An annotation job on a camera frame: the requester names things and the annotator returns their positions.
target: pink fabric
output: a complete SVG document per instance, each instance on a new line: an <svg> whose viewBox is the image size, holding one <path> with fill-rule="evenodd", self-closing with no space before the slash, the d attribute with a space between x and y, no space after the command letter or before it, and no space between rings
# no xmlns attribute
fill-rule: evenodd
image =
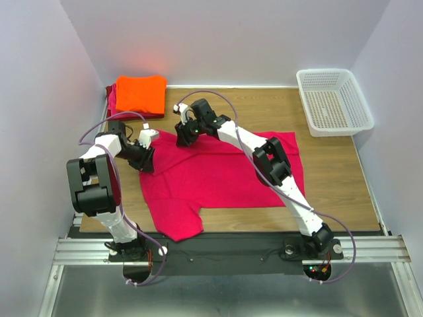
<svg viewBox="0 0 423 317"><path fill-rule="evenodd" d="M304 194L303 166L295 134L263 132L277 137L291 162L293 176ZM262 185L245 155L234 146L201 135L189 148L176 147L176 136L160 131L153 142L154 174L139 173L144 200L156 229L174 241L203 231L200 208L284 206Z"/></svg>
<svg viewBox="0 0 423 317"><path fill-rule="evenodd" d="M112 85L112 91L107 97L107 116L113 116L114 114L118 114L119 112L116 110L116 83ZM163 114L148 114L145 112L140 112L140 114L143 115L144 118L163 118L165 115ZM122 114L121 116L118 116L117 118L114 118L112 120L137 120L139 119L139 116L135 114Z"/></svg>

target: folded orange towel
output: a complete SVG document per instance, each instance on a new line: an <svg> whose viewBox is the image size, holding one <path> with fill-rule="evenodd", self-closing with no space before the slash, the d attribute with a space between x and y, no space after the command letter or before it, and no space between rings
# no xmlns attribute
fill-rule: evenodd
<svg viewBox="0 0 423 317"><path fill-rule="evenodd" d="M162 76L127 77L116 81L116 110L165 113L166 78Z"/></svg>

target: wall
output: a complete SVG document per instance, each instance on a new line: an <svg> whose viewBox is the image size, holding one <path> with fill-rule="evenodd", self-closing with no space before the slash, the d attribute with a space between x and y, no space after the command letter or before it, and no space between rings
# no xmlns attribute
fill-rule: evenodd
<svg viewBox="0 0 423 317"><path fill-rule="evenodd" d="M375 119L355 138L383 219L404 236L423 291L423 2L392 0L352 71Z"/></svg>
<svg viewBox="0 0 423 317"><path fill-rule="evenodd" d="M73 214L65 164L103 89L58 1L2 1L0 27L0 316L37 316Z"/></svg>
<svg viewBox="0 0 423 317"><path fill-rule="evenodd" d="M61 0L104 84L296 85L350 68L389 0Z"/></svg>

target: laundry basket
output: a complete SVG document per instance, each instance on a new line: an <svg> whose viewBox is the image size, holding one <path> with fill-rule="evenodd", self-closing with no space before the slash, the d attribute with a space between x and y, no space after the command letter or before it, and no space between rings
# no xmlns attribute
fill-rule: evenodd
<svg viewBox="0 0 423 317"><path fill-rule="evenodd" d="M354 135L374 122L356 78L347 69L298 71L299 94L313 137Z"/></svg>

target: table top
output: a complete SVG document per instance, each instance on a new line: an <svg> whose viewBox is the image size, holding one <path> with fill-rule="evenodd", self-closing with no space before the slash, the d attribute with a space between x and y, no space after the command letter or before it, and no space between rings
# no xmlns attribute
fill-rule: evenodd
<svg viewBox="0 0 423 317"><path fill-rule="evenodd" d="M179 121L173 104L193 89L170 88L166 91L165 117L148 120L150 128L175 133ZM249 131L294 131L304 167L307 201L317 211L335 216L351 230L379 230L379 223L351 137L312 137L309 133L298 89L216 89L236 107L239 125ZM233 118L232 109L219 97L198 93L184 103L206 98L217 115ZM138 135L141 121L126 124ZM155 232L147 204L143 200L139 175L124 160L117 160L122 182L122 199L128 217L145 232ZM217 208L200 210L205 232L298 231L298 225L286 207ZM333 231L343 228L324 219ZM97 220L84 215L81 232L105 232Z"/></svg>

